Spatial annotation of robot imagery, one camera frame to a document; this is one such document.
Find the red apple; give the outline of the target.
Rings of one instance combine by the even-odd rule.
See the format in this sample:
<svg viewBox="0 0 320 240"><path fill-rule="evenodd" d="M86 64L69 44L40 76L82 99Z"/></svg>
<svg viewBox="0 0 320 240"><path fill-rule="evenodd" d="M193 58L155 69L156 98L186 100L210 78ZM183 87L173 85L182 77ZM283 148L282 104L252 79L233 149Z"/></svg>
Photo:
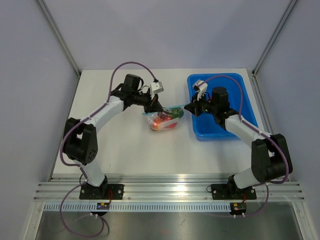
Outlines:
<svg viewBox="0 0 320 240"><path fill-rule="evenodd" d="M166 128L165 126L166 121L162 118L156 118L154 121L150 124L150 129L153 131L162 131Z"/></svg>

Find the green lime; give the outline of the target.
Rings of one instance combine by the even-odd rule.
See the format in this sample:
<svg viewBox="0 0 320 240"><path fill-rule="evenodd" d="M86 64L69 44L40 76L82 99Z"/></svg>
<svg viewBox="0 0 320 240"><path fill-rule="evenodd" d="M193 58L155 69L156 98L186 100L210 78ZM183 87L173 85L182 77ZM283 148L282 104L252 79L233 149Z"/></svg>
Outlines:
<svg viewBox="0 0 320 240"><path fill-rule="evenodd" d="M184 109L182 107L174 107L174 108L167 109L166 111L172 119L176 119L176 118L180 119L184 115Z"/></svg>

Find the clear zip top bag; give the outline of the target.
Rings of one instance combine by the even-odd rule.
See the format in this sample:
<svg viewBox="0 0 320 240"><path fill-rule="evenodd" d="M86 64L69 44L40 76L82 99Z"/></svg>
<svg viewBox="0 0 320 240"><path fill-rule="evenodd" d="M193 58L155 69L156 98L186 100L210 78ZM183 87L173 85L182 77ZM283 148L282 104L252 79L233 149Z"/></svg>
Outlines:
<svg viewBox="0 0 320 240"><path fill-rule="evenodd" d="M174 129L184 116L185 104L165 107L163 111L142 113L151 131L160 132Z"/></svg>

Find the dark purple plum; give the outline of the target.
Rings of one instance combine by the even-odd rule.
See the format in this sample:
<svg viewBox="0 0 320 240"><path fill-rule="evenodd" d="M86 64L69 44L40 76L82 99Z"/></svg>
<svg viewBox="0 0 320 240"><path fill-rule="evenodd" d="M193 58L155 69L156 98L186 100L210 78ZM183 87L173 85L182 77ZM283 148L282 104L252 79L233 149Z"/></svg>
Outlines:
<svg viewBox="0 0 320 240"><path fill-rule="evenodd" d="M157 116L163 121L167 121L170 117L168 114L166 114L164 112L158 112Z"/></svg>

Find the orange carrot with leaves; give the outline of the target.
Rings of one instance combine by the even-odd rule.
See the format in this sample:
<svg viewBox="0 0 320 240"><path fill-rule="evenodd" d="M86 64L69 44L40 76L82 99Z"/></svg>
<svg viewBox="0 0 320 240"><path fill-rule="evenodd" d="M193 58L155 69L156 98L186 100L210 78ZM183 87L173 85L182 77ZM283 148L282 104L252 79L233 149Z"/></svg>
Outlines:
<svg viewBox="0 0 320 240"><path fill-rule="evenodd" d="M174 129L178 124L179 119L171 119L164 122L164 129Z"/></svg>

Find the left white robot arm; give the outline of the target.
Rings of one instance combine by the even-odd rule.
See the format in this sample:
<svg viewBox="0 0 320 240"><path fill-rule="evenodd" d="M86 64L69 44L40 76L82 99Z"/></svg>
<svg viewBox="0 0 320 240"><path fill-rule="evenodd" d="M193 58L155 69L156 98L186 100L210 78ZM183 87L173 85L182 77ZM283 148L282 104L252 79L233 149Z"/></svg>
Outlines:
<svg viewBox="0 0 320 240"><path fill-rule="evenodd" d="M98 154L98 132L116 115L132 105L142 106L144 112L163 111L159 93L162 83L154 79L146 92L144 81L134 74L127 74L124 82L110 92L109 98L101 107L82 119L69 118L65 123L60 155L66 155L79 167L85 180L81 184L80 199L103 199L110 196L108 178L102 173L96 156Z"/></svg>

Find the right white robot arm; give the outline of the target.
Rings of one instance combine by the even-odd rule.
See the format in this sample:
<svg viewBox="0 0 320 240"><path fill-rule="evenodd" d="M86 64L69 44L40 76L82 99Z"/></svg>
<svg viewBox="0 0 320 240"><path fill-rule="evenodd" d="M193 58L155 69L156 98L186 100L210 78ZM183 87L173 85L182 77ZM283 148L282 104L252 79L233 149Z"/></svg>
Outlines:
<svg viewBox="0 0 320 240"><path fill-rule="evenodd" d="M215 123L242 140L251 150L250 168L231 175L221 190L212 188L213 195L224 199L239 199L254 192L254 187L266 183L283 184L293 171L286 138L282 134L262 131L248 122L239 111L230 107L229 95L224 87L212 89L211 97L206 87L195 85L196 93L184 108L195 117L210 114Z"/></svg>

